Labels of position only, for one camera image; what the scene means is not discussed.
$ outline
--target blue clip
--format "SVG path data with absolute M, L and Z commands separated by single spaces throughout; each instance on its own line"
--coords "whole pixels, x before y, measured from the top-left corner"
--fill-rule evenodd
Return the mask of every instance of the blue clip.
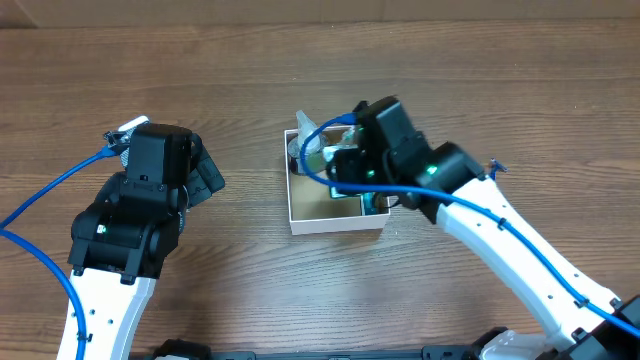
M 489 162 L 489 177 L 495 181 L 496 180 L 496 173 L 498 171 L 500 172 L 509 172 L 509 169 L 502 165 L 498 160 L 496 160 L 496 158 L 491 158 L 491 161 Z

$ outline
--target green object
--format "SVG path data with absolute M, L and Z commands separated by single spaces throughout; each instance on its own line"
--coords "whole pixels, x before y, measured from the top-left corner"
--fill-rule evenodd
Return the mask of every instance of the green object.
M 429 166 L 427 167 L 427 174 L 429 174 L 429 175 L 433 175 L 433 174 L 435 174 L 435 173 L 436 173 L 436 171 L 438 171 L 438 167 L 437 167 L 437 166 L 435 166 L 435 165 L 429 165 Z

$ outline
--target green led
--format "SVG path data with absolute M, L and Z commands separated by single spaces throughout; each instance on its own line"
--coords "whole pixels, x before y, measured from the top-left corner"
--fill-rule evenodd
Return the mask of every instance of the green led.
M 437 167 L 437 166 L 435 166 L 435 165 L 429 165 L 429 166 L 427 167 L 427 174 L 429 174 L 429 175 L 433 175 L 433 174 L 435 174 L 435 173 L 436 173 L 436 171 L 438 171 L 438 167 Z

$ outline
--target white plastic part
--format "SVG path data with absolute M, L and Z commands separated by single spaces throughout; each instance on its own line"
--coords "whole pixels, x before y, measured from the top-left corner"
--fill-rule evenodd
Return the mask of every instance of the white plastic part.
M 535 360 L 547 350 L 544 335 L 507 330 L 482 348 L 480 360 Z
M 149 118 L 148 118 L 148 117 L 146 117 L 146 116 L 144 116 L 144 115 L 142 115 L 142 116 L 138 116 L 137 118 L 135 118 L 135 119 L 133 119 L 133 120 L 129 121 L 128 123 L 126 123 L 126 124 L 124 124 L 124 125 L 120 126 L 120 127 L 118 128 L 118 131 L 128 131 L 128 130 L 130 130 L 130 129 L 135 128 L 135 127 L 136 127 L 136 126 L 138 126 L 138 125 L 141 125 L 141 124 L 147 123 L 147 122 L 149 122 L 149 121 L 150 121 L 150 120 L 149 120 Z
M 610 301 L 617 299 L 609 289 L 598 285 L 562 257 L 507 202 L 496 183 L 487 178 L 473 179 L 453 195 L 474 202 L 506 218 L 560 272 L 567 282 L 591 303 L 613 313 Z M 578 328 L 592 331 L 604 320 L 586 307 L 578 307 L 571 296 L 520 240 L 498 225 L 462 205 L 440 205 L 437 224 L 478 255 L 513 290 L 540 323 L 547 343 L 563 351 L 575 341 Z
M 155 279 L 136 278 L 133 285 L 120 283 L 120 274 L 85 269 L 82 276 L 71 275 L 91 341 L 85 359 L 123 360 L 129 358 L 133 336 L 147 302 L 153 294 Z M 58 350 L 58 360 L 73 360 L 78 349 L 78 323 L 71 302 Z
M 296 111 L 296 118 L 298 118 L 298 146 L 302 149 L 302 144 L 307 140 L 311 134 L 318 129 L 318 125 L 311 121 L 309 117 L 302 111 Z M 315 137 L 309 141 L 309 145 L 307 145 L 307 154 L 312 154 L 317 151 L 320 151 L 320 138 Z

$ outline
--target wooden table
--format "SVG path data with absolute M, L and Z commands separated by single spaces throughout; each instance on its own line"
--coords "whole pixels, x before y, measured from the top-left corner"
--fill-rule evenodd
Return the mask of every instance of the wooden table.
M 0 32 L 0 212 L 138 114 L 199 133 L 227 187 L 189 214 L 134 350 L 419 348 L 539 327 L 489 269 L 417 212 L 384 231 L 290 235 L 282 131 L 397 94 L 433 144 L 512 172 L 498 182 L 570 261 L 640 291 L 640 21 L 468 21 Z M 117 160 L 11 229 L 65 271 L 71 222 Z M 67 299 L 0 242 L 0 358 L 50 359 Z

